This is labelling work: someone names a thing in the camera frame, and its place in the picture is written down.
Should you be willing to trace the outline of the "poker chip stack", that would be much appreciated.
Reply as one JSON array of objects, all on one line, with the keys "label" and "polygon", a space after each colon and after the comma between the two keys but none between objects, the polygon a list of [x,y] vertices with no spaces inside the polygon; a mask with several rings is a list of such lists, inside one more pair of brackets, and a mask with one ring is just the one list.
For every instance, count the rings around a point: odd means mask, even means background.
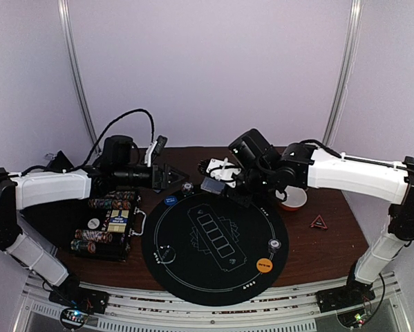
[{"label": "poker chip stack", "polygon": [[275,255],[282,247],[282,243],[278,239],[270,239],[267,243],[268,252]]},{"label": "poker chip stack", "polygon": [[190,182],[183,183],[182,187],[181,187],[181,192],[185,196],[189,196],[189,195],[193,194],[194,193],[194,185]]}]

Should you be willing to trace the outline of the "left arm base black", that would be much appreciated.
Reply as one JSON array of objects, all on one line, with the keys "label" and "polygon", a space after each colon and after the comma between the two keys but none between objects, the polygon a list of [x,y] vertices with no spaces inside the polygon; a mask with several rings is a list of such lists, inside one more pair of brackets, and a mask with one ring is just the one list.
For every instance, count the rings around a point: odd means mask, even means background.
[{"label": "left arm base black", "polygon": [[48,300],[89,314],[104,314],[109,294],[80,286],[79,278],[71,274],[59,286],[52,286]]}]

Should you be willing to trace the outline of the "clear acrylic dealer puck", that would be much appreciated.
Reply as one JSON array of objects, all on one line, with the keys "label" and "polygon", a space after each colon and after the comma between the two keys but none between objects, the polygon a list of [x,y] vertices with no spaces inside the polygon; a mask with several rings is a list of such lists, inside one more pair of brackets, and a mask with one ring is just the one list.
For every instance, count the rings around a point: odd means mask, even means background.
[{"label": "clear acrylic dealer puck", "polygon": [[159,246],[157,258],[159,264],[172,264],[176,260],[176,250],[170,245]]}]

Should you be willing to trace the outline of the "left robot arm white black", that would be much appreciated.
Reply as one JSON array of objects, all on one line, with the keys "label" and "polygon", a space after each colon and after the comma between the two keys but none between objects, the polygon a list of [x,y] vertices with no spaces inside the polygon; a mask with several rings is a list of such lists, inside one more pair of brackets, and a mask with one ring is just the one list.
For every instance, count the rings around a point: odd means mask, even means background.
[{"label": "left robot arm white black", "polygon": [[85,300],[78,278],[18,224],[24,217],[55,246],[83,257],[125,258],[142,188],[164,191],[187,175],[157,165],[166,138],[145,154],[133,139],[111,136],[91,165],[71,167],[59,157],[42,172],[9,173],[0,168],[0,251],[39,275],[70,307]]}]

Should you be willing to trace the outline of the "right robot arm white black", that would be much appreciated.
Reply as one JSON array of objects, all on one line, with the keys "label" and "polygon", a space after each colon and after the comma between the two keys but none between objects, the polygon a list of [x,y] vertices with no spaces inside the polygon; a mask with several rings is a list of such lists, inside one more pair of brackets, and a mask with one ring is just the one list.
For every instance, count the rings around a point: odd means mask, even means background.
[{"label": "right robot arm white black", "polygon": [[414,158],[387,162],[338,153],[309,139],[278,152],[257,129],[228,147],[237,163],[220,166],[220,175],[246,194],[283,192],[286,187],[334,189],[389,202],[389,223],[353,264],[340,300],[356,304],[400,250],[414,241]]}]

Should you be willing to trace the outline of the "blue small blind button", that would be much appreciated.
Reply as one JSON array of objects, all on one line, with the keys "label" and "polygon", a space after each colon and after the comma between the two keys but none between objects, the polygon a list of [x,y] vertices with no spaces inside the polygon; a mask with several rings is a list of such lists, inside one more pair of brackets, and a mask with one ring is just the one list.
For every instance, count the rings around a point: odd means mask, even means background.
[{"label": "blue small blind button", "polygon": [[164,204],[168,206],[175,205],[178,202],[178,199],[175,196],[168,196],[164,199]]}]

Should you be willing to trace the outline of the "orange big blind button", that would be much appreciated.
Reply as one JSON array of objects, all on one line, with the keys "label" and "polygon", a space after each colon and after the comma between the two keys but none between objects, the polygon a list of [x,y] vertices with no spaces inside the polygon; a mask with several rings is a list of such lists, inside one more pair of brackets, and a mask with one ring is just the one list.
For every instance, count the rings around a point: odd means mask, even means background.
[{"label": "orange big blind button", "polygon": [[256,262],[256,268],[260,273],[269,273],[273,269],[273,263],[268,258],[260,258]]}]

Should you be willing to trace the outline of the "red black triangle button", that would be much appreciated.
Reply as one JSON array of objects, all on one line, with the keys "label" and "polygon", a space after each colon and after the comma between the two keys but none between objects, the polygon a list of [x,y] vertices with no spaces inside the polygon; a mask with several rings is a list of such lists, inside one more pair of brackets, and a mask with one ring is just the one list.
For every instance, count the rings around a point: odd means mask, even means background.
[{"label": "red black triangle button", "polygon": [[326,225],[326,222],[323,220],[323,217],[319,214],[313,222],[310,224],[311,228],[318,228],[321,230],[327,230],[328,227]]}]

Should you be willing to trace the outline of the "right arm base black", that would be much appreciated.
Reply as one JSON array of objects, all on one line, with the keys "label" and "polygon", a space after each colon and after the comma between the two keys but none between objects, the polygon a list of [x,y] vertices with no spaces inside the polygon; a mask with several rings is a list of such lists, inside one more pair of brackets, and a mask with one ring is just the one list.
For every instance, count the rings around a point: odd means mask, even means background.
[{"label": "right arm base black", "polygon": [[364,300],[374,300],[372,284],[365,284],[355,279],[355,270],[351,268],[346,284],[336,288],[320,290],[316,293],[317,304],[321,313],[338,311],[360,305]]}]

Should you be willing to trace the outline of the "grey playing card deck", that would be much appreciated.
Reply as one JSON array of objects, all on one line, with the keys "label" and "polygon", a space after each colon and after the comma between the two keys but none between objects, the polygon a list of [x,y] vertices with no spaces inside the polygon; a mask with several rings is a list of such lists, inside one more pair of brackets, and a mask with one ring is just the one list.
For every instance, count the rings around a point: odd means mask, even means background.
[{"label": "grey playing card deck", "polygon": [[201,190],[212,194],[221,194],[225,188],[225,184],[212,178],[205,177],[200,184],[200,188]]}]

